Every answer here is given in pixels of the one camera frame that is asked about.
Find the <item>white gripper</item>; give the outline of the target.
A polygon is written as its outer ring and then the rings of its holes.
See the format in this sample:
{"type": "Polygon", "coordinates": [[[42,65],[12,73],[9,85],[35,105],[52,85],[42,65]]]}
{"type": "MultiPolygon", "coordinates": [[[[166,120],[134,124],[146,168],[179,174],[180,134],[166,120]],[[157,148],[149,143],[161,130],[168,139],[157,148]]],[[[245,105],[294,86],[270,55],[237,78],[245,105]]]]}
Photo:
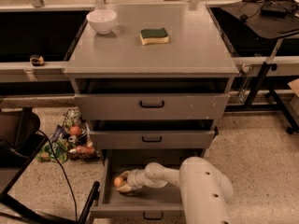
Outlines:
{"type": "Polygon", "coordinates": [[[138,170],[124,171],[120,174],[120,177],[126,179],[127,184],[123,184],[121,187],[117,188],[117,191],[120,193],[129,193],[132,189],[139,189],[140,185],[137,183],[138,170]]]}

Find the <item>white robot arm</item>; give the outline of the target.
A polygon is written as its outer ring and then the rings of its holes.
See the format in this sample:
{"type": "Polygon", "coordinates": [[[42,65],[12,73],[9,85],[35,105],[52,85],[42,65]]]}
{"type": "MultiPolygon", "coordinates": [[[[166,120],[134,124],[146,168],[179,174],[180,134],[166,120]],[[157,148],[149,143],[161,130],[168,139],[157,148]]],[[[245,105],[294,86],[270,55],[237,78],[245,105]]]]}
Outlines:
{"type": "Polygon", "coordinates": [[[202,158],[190,157],[178,170],[151,162],[144,169],[124,171],[114,179],[120,193],[143,187],[159,189],[167,184],[179,188],[187,224],[232,224],[226,203],[234,195],[233,185],[202,158]]]}

